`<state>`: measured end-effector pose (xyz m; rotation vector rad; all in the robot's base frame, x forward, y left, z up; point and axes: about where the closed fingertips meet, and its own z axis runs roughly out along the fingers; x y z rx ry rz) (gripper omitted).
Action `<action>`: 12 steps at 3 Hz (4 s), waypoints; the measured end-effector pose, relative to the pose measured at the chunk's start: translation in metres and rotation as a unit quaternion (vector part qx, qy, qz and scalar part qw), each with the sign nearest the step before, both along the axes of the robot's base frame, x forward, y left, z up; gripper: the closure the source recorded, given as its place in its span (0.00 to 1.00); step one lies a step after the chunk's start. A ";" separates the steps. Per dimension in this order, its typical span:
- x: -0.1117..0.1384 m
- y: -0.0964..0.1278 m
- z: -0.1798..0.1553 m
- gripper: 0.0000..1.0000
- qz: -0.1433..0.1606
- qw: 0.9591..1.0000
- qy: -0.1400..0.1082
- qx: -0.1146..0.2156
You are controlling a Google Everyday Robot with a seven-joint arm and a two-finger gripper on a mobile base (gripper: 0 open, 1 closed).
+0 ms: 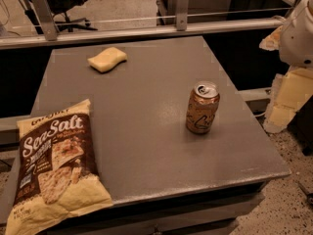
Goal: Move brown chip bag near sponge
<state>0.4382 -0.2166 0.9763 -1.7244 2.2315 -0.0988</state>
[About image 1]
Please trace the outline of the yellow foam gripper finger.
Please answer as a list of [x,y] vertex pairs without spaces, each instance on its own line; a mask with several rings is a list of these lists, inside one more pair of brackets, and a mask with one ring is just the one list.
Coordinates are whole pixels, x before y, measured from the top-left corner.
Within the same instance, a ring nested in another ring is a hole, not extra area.
[[272,33],[261,40],[259,48],[267,51],[275,51],[280,47],[282,26],[277,27]]
[[286,129],[296,113],[313,96],[313,69],[290,67],[285,75],[277,74],[271,87],[270,103],[265,112],[266,132]]

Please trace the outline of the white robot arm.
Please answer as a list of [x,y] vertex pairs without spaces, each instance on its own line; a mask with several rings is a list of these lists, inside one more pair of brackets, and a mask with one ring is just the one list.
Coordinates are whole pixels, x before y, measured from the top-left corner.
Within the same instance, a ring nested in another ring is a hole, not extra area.
[[313,96],[313,0],[301,0],[259,48],[278,50],[280,60],[290,66],[273,80],[263,123],[267,132],[279,133]]

